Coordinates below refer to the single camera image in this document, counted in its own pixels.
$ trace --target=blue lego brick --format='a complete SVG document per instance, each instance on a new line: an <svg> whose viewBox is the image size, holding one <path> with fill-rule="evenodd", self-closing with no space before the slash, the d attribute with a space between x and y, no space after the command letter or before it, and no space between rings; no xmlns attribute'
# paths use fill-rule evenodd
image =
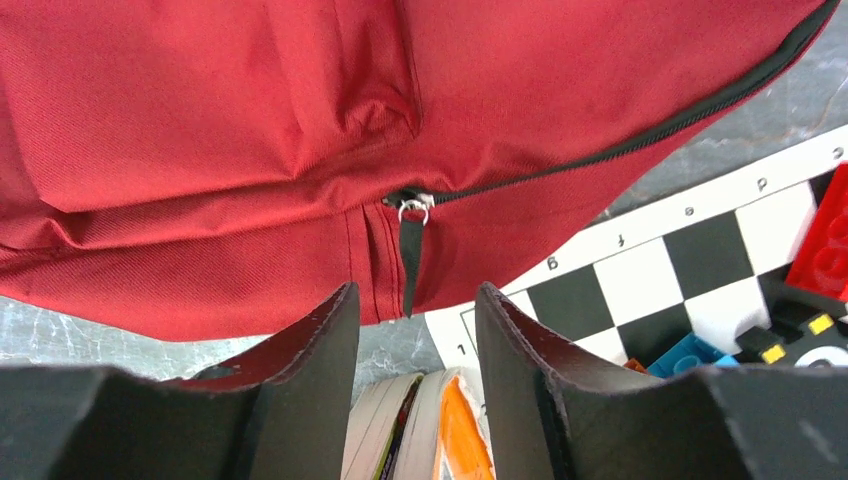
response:
<svg viewBox="0 0 848 480"><path fill-rule="evenodd" d="M739 366L739 362L733 355L725 355L716 360L713 365L718 367L736 367Z"/></svg>
<svg viewBox="0 0 848 480"><path fill-rule="evenodd" d="M651 375L668 378L699 365L714 363L725 353L690 333L648 367Z"/></svg>

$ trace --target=lego brick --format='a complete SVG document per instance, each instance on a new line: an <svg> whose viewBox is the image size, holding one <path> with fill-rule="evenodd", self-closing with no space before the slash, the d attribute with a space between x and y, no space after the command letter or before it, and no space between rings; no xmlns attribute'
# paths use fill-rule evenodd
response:
<svg viewBox="0 0 848 480"><path fill-rule="evenodd" d="M769 329L752 327L739 335L743 361L794 366L848 366L846 324L818 309L781 302Z"/></svg>
<svg viewBox="0 0 848 480"><path fill-rule="evenodd" d="M848 166L828 185L786 283L848 301Z"/></svg>
<svg viewBox="0 0 848 480"><path fill-rule="evenodd" d="M733 355L725 355L713 363L717 367L736 367L739 366L739 361Z"/></svg>
<svg viewBox="0 0 848 480"><path fill-rule="evenodd" d="M635 370L639 373L644 373L646 375L650 375L648 373L648 371L645 369L645 367L643 367L642 364L639 363L639 360L636 360L635 358L631 358L630 360L628 360L624 364L624 368L629 368L630 370Z"/></svg>
<svg viewBox="0 0 848 480"><path fill-rule="evenodd" d="M725 353L690 333L648 367L648 373L661 378L681 374L699 365L713 363Z"/></svg>
<svg viewBox="0 0 848 480"><path fill-rule="evenodd" d="M783 337L760 326L753 326L736 337L736 344L746 360L769 364L786 356L783 343Z"/></svg>

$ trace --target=book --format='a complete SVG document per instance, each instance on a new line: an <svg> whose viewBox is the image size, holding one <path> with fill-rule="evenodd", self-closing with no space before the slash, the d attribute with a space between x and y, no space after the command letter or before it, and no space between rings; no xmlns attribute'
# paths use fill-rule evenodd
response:
<svg viewBox="0 0 848 480"><path fill-rule="evenodd" d="M343 480L490 480L483 406L460 367L369 385L351 409Z"/></svg>

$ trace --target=white square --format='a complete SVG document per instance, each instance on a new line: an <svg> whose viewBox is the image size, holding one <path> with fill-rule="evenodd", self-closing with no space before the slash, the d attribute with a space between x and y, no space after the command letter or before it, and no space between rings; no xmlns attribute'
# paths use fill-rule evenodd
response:
<svg viewBox="0 0 848 480"><path fill-rule="evenodd" d="M714 347L735 355L736 337L754 325L771 325L757 279L746 278L686 300L686 311L695 335Z"/></svg>
<svg viewBox="0 0 848 480"><path fill-rule="evenodd" d="M683 301L662 238L601 260L594 266L616 325Z"/></svg>
<svg viewBox="0 0 848 480"><path fill-rule="evenodd" d="M627 362L627 353L616 328L577 340L574 344L616 365L624 365Z"/></svg>
<svg viewBox="0 0 848 480"><path fill-rule="evenodd" d="M533 302L530 301L530 295L527 293L527 290L509 295L509 301L515 304L525 315L537 322L539 321L539 317L536 315L536 309L533 308Z"/></svg>
<svg viewBox="0 0 848 480"><path fill-rule="evenodd" d="M794 260L815 214L816 200L807 182L736 210L754 274Z"/></svg>
<svg viewBox="0 0 848 480"><path fill-rule="evenodd" d="M462 323L467 329L468 338L477 350L477 315L474 310L462 314Z"/></svg>

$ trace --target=red lego brick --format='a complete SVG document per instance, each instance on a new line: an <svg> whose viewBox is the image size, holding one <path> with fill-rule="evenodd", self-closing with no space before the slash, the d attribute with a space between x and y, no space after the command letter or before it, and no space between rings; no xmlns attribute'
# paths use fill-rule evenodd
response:
<svg viewBox="0 0 848 480"><path fill-rule="evenodd" d="M848 302L848 164L836 169L786 283Z"/></svg>

